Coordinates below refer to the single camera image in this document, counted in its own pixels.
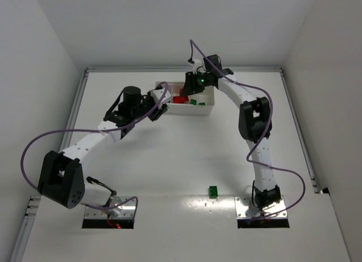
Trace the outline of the red rounded lego brick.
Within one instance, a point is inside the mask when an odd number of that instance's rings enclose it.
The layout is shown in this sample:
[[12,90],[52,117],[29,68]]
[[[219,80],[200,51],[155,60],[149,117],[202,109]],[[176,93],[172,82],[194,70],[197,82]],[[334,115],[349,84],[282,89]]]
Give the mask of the red rounded lego brick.
[[173,97],[173,103],[174,104],[187,104],[189,102],[189,99],[187,96],[182,96],[183,89],[181,88],[179,90],[179,94]]

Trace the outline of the green square lego brick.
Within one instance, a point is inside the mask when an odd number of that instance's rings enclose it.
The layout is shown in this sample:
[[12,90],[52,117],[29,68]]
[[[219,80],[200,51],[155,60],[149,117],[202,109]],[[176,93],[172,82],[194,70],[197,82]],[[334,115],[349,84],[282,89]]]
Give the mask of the green square lego brick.
[[217,188],[217,186],[209,186],[208,193],[209,193],[209,198],[210,199],[216,199],[218,197],[218,188]]

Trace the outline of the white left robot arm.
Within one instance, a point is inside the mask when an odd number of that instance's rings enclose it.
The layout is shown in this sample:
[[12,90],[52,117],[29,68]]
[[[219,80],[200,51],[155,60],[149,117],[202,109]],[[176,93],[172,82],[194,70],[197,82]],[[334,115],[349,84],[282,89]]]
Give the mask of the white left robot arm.
[[135,86],[123,88],[96,129],[89,130],[74,145],[45,155],[38,192],[68,209],[79,204],[101,211],[115,208],[116,191],[97,179],[86,177],[86,167],[97,154],[123,139],[143,119],[156,121],[167,112],[170,99],[166,82],[145,95]]

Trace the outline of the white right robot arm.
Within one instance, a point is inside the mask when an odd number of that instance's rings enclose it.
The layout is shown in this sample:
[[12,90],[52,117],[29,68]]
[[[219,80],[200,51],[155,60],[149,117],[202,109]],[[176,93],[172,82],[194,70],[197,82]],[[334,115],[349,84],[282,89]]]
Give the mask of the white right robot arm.
[[190,97],[213,86],[223,92],[239,109],[238,129],[250,152],[247,161],[253,164],[255,181],[252,203],[262,210],[281,200],[281,191],[275,180],[269,153],[268,138],[272,124],[268,122],[270,102],[267,97],[254,96],[245,85],[237,82],[229,68],[223,68],[217,55],[203,61],[189,58],[192,70],[186,72],[181,95]]

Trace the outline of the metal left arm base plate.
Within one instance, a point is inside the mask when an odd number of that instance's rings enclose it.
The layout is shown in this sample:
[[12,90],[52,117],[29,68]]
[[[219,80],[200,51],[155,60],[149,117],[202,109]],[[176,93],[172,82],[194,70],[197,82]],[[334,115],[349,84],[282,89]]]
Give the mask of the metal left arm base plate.
[[106,220],[109,216],[111,220],[133,220],[138,208],[137,196],[114,196],[110,199],[108,207],[111,209],[85,208],[85,220]]

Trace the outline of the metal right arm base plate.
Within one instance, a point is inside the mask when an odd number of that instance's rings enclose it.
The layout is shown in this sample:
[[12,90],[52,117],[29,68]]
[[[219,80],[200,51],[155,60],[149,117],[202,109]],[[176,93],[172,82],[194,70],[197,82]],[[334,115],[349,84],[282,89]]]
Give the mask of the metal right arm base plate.
[[266,218],[284,220],[288,218],[283,197],[279,202],[272,203],[262,210],[252,204],[249,197],[234,197],[236,217],[238,220],[249,220],[261,216]]

